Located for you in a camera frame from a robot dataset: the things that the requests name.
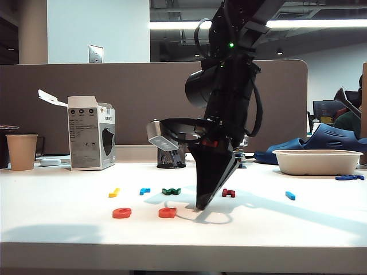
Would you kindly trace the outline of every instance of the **white wall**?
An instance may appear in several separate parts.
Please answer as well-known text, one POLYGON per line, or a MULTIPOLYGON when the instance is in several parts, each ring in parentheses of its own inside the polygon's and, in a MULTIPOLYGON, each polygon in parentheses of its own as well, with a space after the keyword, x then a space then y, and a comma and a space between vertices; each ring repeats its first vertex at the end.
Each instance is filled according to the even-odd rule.
POLYGON ((309 68, 307 110, 313 113, 314 100, 332 100, 336 91, 356 91, 367 62, 367 43, 292 56, 301 59, 309 68))
POLYGON ((150 62, 149 0, 47 0, 48 63, 150 62))

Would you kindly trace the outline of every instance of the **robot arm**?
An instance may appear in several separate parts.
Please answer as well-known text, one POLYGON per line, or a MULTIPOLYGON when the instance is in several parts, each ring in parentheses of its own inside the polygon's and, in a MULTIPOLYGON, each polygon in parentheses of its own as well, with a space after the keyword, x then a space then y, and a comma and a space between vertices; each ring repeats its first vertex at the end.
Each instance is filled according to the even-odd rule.
POLYGON ((196 207, 203 210, 215 193, 230 177, 239 163, 233 151, 243 141, 244 135, 255 136, 261 126, 262 107, 255 86, 260 68, 252 61, 259 40, 269 28, 266 23, 279 10, 284 1, 278 0, 225 0, 214 15, 209 29, 210 56, 195 41, 205 59, 201 71, 189 76, 186 96, 189 101, 206 108, 203 119, 164 119, 158 122, 165 139, 154 142, 168 151, 174 148, 179 133, 198 138, 181 140, 196 161, 196 207), (247 109, 254 91, 257 114, 254 129, 245 128, 247 109))

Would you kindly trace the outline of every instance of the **cable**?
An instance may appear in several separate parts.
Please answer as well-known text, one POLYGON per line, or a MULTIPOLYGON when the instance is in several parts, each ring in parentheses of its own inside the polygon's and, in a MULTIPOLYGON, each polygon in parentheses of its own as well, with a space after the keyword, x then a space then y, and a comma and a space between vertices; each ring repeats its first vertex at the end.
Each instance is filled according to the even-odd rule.
POLYGON ((253 87, 253 93, 254 93, 255 99, 256 99, 256 119, 255 119, 255 125, 253 126, 252 132, 249 133, 248 130, 246 130, 246 131, 247 131, 248 136, 256 136, 257 132, 259 131, 259 129, 261 127, 261 123, 263 121, 263 106, 261 104, 261 98, 260 98, 259 90, 257 89, 257 87, 255 85, 254 77, 250 76, 250 80, 251 80, 252 87, 253 87))

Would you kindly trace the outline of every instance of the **mesh pencil holder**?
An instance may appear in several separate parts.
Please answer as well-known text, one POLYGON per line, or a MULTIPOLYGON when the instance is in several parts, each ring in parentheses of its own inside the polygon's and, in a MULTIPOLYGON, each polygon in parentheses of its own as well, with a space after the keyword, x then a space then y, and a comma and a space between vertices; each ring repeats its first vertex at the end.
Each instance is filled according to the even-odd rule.
MULTIPOLYGON (((183 139, 185 134, 179 134, 178 137, 183 139)), ((158 148, 157 167, 164 169, 184 168, 185 164, 185 148, 184 142, 178 142, 178 149, 173 151, 163 151, 158 148)))

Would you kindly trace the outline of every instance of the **takeout container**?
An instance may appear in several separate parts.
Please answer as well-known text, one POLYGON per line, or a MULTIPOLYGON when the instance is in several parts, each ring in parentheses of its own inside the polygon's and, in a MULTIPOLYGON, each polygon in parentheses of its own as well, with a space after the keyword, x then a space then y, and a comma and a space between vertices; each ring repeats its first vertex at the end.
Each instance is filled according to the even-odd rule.
POLYGON ((274 150, 289 175, 351 175, 363 153, 345 150, 274 150))

